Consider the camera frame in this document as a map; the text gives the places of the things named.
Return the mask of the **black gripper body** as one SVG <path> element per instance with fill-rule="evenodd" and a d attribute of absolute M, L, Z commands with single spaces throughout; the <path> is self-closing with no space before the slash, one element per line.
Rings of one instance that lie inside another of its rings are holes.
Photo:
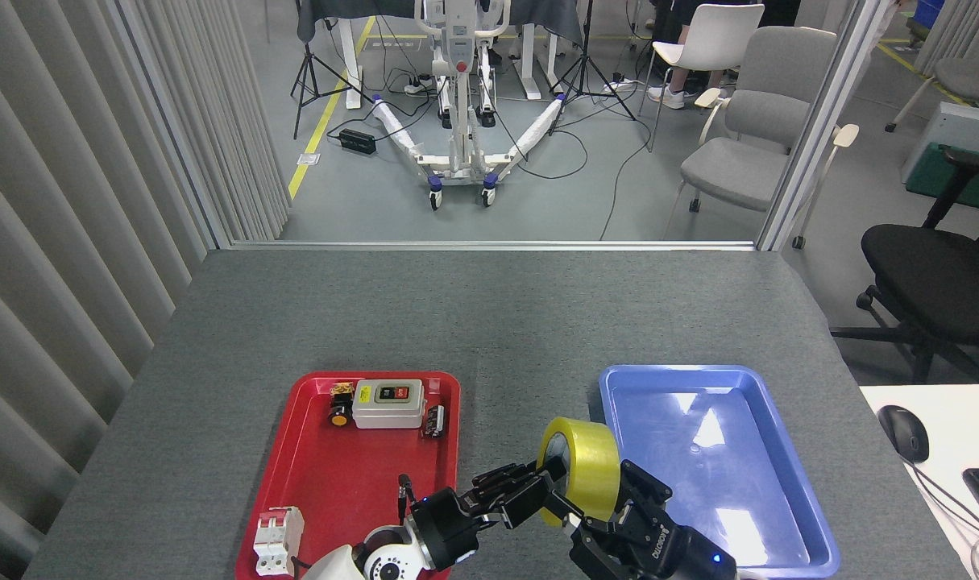
<path fill-rule="evenodd" d="M 471 489 L 457 495 L 451 487 L 413 503 L 413 520 L 434 570 L 447 570 L 479 549 L 487 493 Z"/>
<path fill-rule="evenodd" d="M 736 561 L 701 532 L 660 516 L 613 522 L 610 547 L 623 569 L 645 579 L 735 579 Z"/>

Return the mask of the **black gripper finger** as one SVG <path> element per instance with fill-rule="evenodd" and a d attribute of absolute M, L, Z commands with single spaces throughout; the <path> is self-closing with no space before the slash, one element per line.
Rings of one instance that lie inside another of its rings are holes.
<path fill-rule="evenodd" d="M 569 533 L 569 557 L 589 579 L 618 579 L 619 568 L 593 536 L 589 519 L 576 504 L 559 493 L 550 493 L 547 511 L 559 518 Z"/>
<path fill-rule="evenodd" d="M 666 504 L 673 498 L 673 494 L 669 485 L 641 469 L 633 460 L 621 460 L 619 514 L 637 512 L 647 524 L 662 524 L 670 520 L 666 513 Z"/>
<path fill-rule="evenodd" d="M 537 483 L 537 463 L 510 463 L 485 471 L 471 478 L 471 489 L 468 491 L 468 507 L 471 509 L 490 509 L 492 506 L 510 504 L 511 507 L 525 504 L 537 508 L 543 507 L 543 488 L 534 487 L 533 491 L 525 491 L 529 482 Z"/>
<path fill-rule="evenodd" d="M 501 493 L 489 507 L 489 524 L 502 524 L 506 529 L 518 528 L 544 507 L 554 485 L 544 478 L 530 478 L 512 491 Z"/>

